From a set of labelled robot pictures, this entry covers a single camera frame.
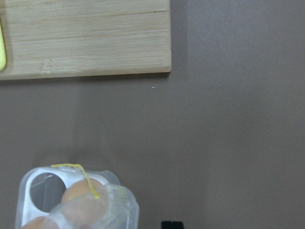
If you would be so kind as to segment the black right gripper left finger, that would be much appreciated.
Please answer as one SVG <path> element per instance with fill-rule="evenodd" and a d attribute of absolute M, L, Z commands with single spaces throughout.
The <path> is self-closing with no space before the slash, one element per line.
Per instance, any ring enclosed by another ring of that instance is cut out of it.
<path fill-rule="evenodd" d="M 172 221 L 162 221 L 161 222 L 161 229 L 172 229 L 173 222 Z"/>

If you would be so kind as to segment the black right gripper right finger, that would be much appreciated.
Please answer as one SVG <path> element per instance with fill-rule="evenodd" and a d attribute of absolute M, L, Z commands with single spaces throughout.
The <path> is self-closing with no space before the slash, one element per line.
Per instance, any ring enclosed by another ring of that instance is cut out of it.
<path fill-rule="evenodd" d="M 173 221 L 172 229 L 183 229 L 183 222 L 181 221 Z"/>

